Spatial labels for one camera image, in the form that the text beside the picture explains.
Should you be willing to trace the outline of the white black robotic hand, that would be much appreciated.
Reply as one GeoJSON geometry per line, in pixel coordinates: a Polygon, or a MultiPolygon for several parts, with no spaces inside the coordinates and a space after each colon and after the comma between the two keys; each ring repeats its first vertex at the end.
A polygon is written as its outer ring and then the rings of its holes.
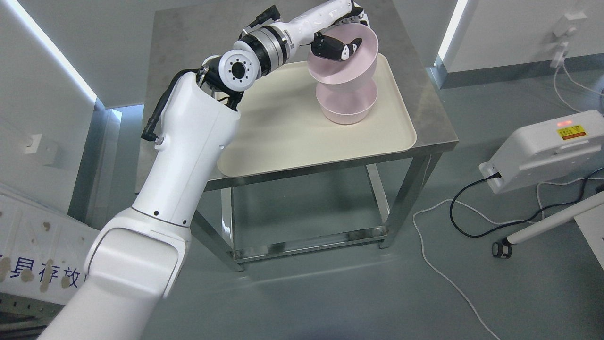
{"type": "Polygon", "coordinates": [[[356,37],[350,42],[343,42],[323,32],[333,26],[349,23],[369,26],[364,8],[353,0],[330,0],[278,26],[288,37],[292,54],[300,46],[309,46],[311,53],[317,58],[343,62],[355,54],[362,38],[356,37]]]}

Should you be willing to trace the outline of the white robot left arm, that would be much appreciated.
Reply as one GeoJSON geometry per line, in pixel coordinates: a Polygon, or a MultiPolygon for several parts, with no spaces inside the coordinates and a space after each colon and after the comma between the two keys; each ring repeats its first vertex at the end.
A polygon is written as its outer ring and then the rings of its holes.
{"type": "Polygon", "coordinates": [[[84,284],[40,335],[59,340],[138,340],[177,280],[202,193],[240,121],[254,82],[281,67],[315,33],[274,22],[242,33],[232,50],[183,69],[145,126],[157,157],[132,206],[100,231],[84,262],[84,284]]]}

